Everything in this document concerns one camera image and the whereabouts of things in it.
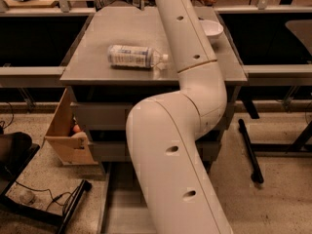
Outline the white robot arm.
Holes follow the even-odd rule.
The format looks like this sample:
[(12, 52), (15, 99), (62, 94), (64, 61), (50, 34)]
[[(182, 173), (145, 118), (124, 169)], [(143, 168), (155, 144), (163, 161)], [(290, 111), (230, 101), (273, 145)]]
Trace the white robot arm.
[(227, 104), (215, 52), (190, 0), (156, 0), (179, 89), (134, 106), (126, 124), (157, 234), (234, 234), (196, 148)]

